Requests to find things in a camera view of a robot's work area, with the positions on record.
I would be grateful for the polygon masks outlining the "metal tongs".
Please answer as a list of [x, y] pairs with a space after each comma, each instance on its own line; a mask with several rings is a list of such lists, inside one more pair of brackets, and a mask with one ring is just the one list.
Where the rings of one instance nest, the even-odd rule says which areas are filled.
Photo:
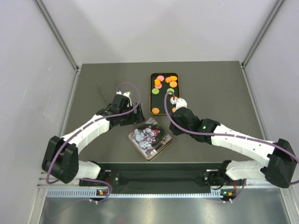
[[118, 91], [117, 79], [114, 80], [114, 84], [112, 85], [112, 87], [110, 85], [111, 84], [108, 84], [108, 87], [107, 87], [106, 84], [103, 84], [102, 82], [97, 82], [97, 90], [106, 105], [109, 105], [111, 103], [114, 96], [116, 95], [116, 92]]

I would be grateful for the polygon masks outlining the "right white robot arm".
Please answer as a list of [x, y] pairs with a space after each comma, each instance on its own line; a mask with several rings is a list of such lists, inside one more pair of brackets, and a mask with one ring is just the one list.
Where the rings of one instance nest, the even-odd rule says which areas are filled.
[[197, 142], [230, 149], [250, 158], [249, 161], [224, 161], [218, 168], [218, 179], [228, 185], [240, 179], [265, 180], [274, 186], [288, 188], [299, 159], [290, 143], [261, 140], [234, 131], [218, 121], [199, 119], [182, 98], [170, 97], [175, 111], [169, 116], [174, 135], [187, 134]]

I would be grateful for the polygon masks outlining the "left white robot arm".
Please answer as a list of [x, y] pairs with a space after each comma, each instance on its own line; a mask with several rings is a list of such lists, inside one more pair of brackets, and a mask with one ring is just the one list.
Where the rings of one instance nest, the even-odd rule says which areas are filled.
[[90, 179], [94, 184], [105, 182], [106, 174], [93, 161], [80, 161], [81, 151], [100, 135], [116, 126], [142, 123], [145, 118], [139, 103], [131, 93], [118, 91], [106, 108], [99, 110], [85, 124], [62, 137], [50, 138], [42, 162], [42, 170], [57, 181], [70, 183], [74, 179]]

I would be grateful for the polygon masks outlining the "gold cookie tin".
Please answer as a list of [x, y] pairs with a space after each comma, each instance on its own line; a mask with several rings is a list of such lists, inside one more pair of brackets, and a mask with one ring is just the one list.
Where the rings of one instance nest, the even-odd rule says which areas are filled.
[[145, 158], [147, 161], [153, 161], [161, 154], [164, 153], [165, 149], [172, 143], [172, 138], [162, 139], [152, 144], [148, 149], [144, 151]]

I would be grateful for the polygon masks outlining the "gold tin lid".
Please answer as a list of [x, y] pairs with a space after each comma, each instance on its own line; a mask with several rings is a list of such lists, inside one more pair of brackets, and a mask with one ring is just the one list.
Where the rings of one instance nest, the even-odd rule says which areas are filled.
[[154, 118], [143, 122], [128, 138], [147, 161], [154, 159], [172, 141], [172, 136]]

